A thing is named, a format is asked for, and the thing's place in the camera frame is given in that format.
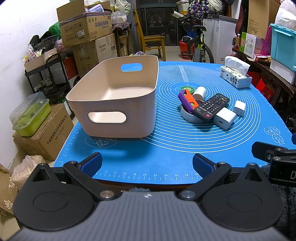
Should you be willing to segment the green plastic lidded container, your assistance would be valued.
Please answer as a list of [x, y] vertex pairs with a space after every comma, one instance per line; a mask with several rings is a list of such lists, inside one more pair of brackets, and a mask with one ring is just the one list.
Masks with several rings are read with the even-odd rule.
[[50, 113], [49, 99], [43, 92], [36, 92], [20, 103], [9, 118], [13, 130], [22, 137], [31, 137]]

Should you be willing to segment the blue silicone baking mat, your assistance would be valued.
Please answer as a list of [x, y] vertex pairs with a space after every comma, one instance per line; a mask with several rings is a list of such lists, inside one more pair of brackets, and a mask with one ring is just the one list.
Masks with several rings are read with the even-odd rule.
[[[292, 133], [266, 98], [255, 88], [236, 89], [219, 75], [220, 65], [192, 62], [162, 62], [159, 65], [157, 116], [154, 132], [145, 138], [114, 139], [88, 136], [75, 125], [55, 161], [81, 161], [95, 152], [103, 162], [96, 179], [122, 183], [191, 184], [201, 179], [193, 168], [193, 156], [200, 153], [211, 161], [225, 161], [233, 167], [254, 158], [254, 142], [294, 149]], [[206, 97], [221, 93], [246, 104], [243, 117], [237, 117], [228, 130], [213, 123], [189, 123], [180, 114], [177, 97], [183, 86], [206, 88]]]

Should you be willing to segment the black remote control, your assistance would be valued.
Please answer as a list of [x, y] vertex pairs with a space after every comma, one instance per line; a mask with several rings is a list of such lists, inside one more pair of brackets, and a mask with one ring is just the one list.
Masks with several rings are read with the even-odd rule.
[[193, 114], [203, 122], [212, 121], [214, 116], [228, 106], [230, 99], [220, 93], [215, 94], [207, 101], [194, 109]]

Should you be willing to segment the large stacked cardboard box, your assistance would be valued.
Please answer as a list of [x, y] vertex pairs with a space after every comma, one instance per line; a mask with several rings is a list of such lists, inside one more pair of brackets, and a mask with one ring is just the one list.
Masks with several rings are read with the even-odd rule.
[[114, 34], [75, 45], [72, 50], [80, 78], [100, 62], [117, 57]]

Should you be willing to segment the wooden chair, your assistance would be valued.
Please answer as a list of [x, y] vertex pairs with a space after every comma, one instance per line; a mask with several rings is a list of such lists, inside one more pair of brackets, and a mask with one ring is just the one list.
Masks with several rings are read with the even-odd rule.
[[133, 10], [135, 28], [141, 50], [145, 53], [147, 50], [158, 50], [159, 58], [166, 61], [165, 36], [163, 35], [148, 35], [145, 36], [142, 31], [142, 26], [138, 17], [137, 10]]

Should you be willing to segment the red plastic bucket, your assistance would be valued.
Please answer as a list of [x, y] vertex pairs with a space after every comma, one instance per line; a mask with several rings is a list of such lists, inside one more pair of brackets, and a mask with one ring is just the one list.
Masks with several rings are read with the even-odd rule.
[[194, 50], [195, 41], [193, 39], [189, 40], [187, 43], [180, 41], [180, 55], [182, 59], [192, 60], [193, 50]]

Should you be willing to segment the small white charger cube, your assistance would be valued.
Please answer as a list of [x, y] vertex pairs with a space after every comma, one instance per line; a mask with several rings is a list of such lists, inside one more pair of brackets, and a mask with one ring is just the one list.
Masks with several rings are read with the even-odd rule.
[[237, 116], [243, 117], [245, 113], [246, 103], [237, 100], [235, 102], [233, 112], [236, 113]]

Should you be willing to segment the burlap woven bag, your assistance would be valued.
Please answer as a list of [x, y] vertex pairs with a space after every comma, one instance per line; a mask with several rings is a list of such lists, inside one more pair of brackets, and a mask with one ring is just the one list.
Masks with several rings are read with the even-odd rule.
[[15, 183], [11, 179], [11, 173], [1, 165], [0, 169], [0, 206], [2, 214], [13, 215], [13, 203], [18, 193]]

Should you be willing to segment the purple orange toy knife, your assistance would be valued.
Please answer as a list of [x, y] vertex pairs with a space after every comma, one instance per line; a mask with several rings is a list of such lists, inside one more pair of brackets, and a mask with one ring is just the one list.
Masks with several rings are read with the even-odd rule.
[[181, 101], [181, 104], [184, 108], [184, 110], [190, 114], [193, 114], [195, 108], [199, 106], [197, 101], [194, 99], [194, 97], [189, 93], [189, 90], [181, 90], [178, 94], [178, 98]]

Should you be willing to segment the white refrigerator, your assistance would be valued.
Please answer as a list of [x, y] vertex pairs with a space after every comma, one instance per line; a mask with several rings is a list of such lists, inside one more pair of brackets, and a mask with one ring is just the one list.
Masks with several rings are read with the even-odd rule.
[[228, 16], [212, 16], [203, 20], [206, 28], [205, 43], [212, 51], [214, 63], [224, 64], [226, 56], [229, 56], [236, 36], [235, 27], [237, 19]]

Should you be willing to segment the white tissue pack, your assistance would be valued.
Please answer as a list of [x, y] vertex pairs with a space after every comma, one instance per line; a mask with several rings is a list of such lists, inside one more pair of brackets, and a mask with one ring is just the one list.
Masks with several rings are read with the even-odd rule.
[[220, 67], [220, 77], [237, 89], [249, 88], [252, 77], [247, 74], [250, 65], [234, 56], [225, 57], [225, 65]]

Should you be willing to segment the low brown cardboard box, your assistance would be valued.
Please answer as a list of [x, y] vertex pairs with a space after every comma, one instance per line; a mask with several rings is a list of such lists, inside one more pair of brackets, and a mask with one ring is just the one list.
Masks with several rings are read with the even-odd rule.
[[27, 155], [41, 155], [55, 161], [74, 125], [64, 104], [51, 105], [51, 113], [31, 137], [13, 134], [14, 141]]

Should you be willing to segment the beige tray on shelf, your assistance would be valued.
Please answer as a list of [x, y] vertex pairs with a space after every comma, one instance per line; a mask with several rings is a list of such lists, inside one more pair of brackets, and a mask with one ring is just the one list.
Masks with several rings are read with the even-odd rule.
[[29, 62], [25, 63], [24, 64], [24, 68], [27, 72], [30, 72], [36, 68], [39, 68], [41, 67], [42, 65], [45, 65], [46, 64], [46, 60], [53, 56], [54, 54], [57, 54], [57, 49], [56, 48], [53, 48], [47, 52], [45, 52], [44, 54], [42, 54], [41, 56], [33, 59], [33, 60], [30, 60]]

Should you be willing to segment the green white carton box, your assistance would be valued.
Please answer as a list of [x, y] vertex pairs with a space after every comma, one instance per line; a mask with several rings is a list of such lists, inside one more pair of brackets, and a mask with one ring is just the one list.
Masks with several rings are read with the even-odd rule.
[[256, 36], [242, 32], [241, 34], [241, 43], [240, 43], [240, 52], [246, 56], [253, 58], [256, 46]]

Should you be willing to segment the bag of beige grain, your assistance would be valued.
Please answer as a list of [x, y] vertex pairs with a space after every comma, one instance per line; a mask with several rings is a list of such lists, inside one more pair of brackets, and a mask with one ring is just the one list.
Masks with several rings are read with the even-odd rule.
[[41, 155], [25, 156], [22, 162], [14, 168], [11, 175], [11, 179], [18, 190], [22, 188], [36, 166], [44, 162], [45, 160]]

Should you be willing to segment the clear adhesive tape roll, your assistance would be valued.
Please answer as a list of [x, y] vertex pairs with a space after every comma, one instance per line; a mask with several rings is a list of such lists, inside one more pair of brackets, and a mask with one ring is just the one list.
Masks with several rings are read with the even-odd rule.
[[180, 105], [180, 113], [181, 113], [181, 116], [183, 119], [185, 119], [191, 123], [203, 123], [203, 121], [201, 119], [199, 119], [198, 117], [194, 116], [193, 114], [190, 114], [187, 111], [185, 111], [182, 104]]

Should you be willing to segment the beige plastic storage bin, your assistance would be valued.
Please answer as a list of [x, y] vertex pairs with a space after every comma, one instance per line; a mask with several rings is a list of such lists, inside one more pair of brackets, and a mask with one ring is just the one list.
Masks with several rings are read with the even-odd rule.
[[157, 56], [102, 61], [70, 90], [66, 99], [89, 136], [143, 138], [156, 121]]

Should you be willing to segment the large white charger cube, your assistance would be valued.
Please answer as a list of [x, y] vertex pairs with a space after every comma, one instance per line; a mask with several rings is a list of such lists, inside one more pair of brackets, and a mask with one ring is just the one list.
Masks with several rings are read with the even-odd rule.
[[233, 111], [222, 108], [215, 116], [213, 122], [224, 130], [228, 130], [232, 125], [234, 119], [236, 118], [236, 113]]

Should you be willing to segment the teal plastic storage crate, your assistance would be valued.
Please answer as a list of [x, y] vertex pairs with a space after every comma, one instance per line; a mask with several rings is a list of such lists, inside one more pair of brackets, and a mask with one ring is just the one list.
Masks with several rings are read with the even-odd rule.
[[296, 64], [296, 31], [277, 24], [272, 29], [271, 58], [294, 71]]

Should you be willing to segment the green black bicycle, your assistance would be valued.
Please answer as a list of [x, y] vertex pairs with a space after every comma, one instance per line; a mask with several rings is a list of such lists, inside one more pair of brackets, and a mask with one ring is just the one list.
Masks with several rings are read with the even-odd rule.
[[196, 36], [187, 43], [187, 51], [192, 62], [214, 63], [212, 51], [204, 41], [206, 27], [203, 20], [208, 18], [209, 8], [207, 1], [189, 1], [186, 15], [172, 11], [171, 15], [180, 21], [186, 31], [195, 32]]

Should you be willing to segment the black metal shelf rack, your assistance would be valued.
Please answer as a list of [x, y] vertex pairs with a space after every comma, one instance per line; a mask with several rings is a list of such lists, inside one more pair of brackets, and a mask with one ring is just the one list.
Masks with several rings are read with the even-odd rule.
[[25, 76], [33, 93], [42, 92], [50, 104], [66, 101], [70, 83], [59, 53], [50, 54], [44, 65], [30, 71], [25, 70]]

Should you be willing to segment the open top cardboard box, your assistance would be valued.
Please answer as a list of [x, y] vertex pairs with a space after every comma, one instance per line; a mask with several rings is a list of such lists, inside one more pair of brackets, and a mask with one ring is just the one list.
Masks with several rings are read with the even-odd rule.
[[57, 8], [65, 47], [91, 42], [112, 33], [110, 2], [104, 1], [100, 5], [103, 11], [89, 11], [96, 4], [86, 6], [84, 1], [72, 1]]

